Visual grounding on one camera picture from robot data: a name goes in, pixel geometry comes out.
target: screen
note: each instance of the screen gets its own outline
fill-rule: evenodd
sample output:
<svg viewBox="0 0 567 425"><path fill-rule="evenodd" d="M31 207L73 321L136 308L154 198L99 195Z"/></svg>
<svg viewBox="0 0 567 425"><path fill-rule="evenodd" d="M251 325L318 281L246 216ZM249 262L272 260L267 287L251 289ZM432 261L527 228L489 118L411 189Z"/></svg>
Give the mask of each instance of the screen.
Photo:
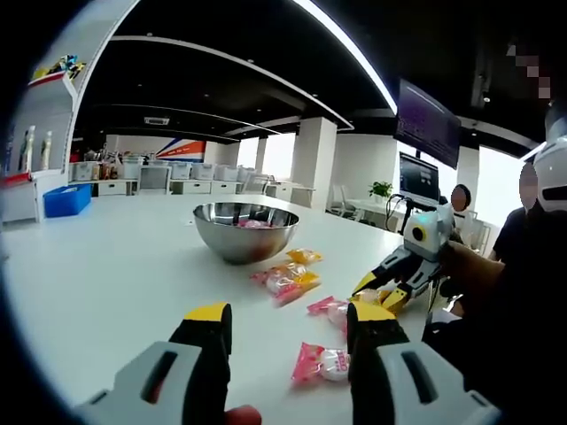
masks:
<svg viewBox="0 0 567 425"><path fill-rule="evenodd" d="M456 169L460 133L461 122L445 106L413 84L400 81L394 139Z"/></svg>
<svg viewBox="0 0 567 425"><path fill-rule="evenodd" d="M439 171L421 159L400 153L400 192L416 202L439 201Z"/></svg>

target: blue bin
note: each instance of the blue bin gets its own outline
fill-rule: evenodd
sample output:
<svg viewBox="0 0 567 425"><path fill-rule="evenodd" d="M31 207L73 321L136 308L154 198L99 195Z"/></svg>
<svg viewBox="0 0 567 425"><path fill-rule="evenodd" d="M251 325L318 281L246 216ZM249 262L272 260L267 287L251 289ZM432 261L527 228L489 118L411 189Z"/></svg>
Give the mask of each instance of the blue bin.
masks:
<svg viewBox="0 0 567 425"><path fill-rule="evenodd" d="M90 203L90 186L90 184L74 184L43 194L45 217L65 217L80 213ZM63 193L70 188L77 188L77 190Z"/></svg>

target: stainless steel bowl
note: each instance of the stainless steel bowl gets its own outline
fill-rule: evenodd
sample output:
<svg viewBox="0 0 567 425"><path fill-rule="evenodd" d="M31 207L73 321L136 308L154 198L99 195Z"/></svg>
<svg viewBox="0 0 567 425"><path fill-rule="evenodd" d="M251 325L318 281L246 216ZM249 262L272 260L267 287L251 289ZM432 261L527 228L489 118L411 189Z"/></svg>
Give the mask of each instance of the stainless steel bowl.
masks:
<svg viewBox="0 0 567 425"><path fill-rule="evenodd" d="M203 241L232 264L250 264L274 257L295 234L299 217L265 205L217 202L193 211ZM241 220L267 221L272 228L240 228Z"/></svg>

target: black ceiling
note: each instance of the black ceiling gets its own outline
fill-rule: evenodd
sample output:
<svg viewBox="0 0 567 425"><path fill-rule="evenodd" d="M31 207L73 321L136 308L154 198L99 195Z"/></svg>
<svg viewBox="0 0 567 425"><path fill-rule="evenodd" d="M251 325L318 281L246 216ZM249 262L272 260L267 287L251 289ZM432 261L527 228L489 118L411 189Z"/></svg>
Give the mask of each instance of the black ceiling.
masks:
<svg viewBox="0 0 567 425"><path fill-rule="evenodd" d="M550 76L552 95L560 85L559 53L553 47L554 28L537 28L537 16L504 7L490 13L480 4L461 2L377 2L319 0L324 9L356 42L397 98L399 78L432 96L455 114L510 129L541 142L545 138L547 99L538 99L538 79L506 53L510 43L518 54L539 55L540 73ZM392 132L391 118L369 118L363 110L383 110L387 104L348 51L292 0L211 0L178 2L142 0L116 35L151 35L220 50L259 66L316 94L355 132ZM490 103L471 102L475 79L489 83ZM163 133L144 124L144 116L167 116L175 134L227 137L244 124L193 112L150 109L150 105L203 112L246 123L290 116L326 116L345 128L332 113L293 89L246 66L185 47L113 41L103 53L83 99L78 135ZM274 127L293 131L297 123ZM242 138L257 131L231 135ZM487 137L522 154L522 146ZM230 143L226 138L218 139Z"/></svg>

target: green plant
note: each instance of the green plant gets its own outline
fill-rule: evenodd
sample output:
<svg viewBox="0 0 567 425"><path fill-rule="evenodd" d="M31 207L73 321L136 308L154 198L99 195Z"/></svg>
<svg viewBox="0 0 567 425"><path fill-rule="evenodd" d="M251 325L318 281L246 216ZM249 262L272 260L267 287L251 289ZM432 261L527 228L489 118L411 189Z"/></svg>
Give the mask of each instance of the green plant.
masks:
<svg viewBox="0 0 567 425"><path fill-rule="evenodd" d="M369 194L371 196L390 197L392 194L392 185L388 182L374 182L372 186L370 186Z"/></svg>

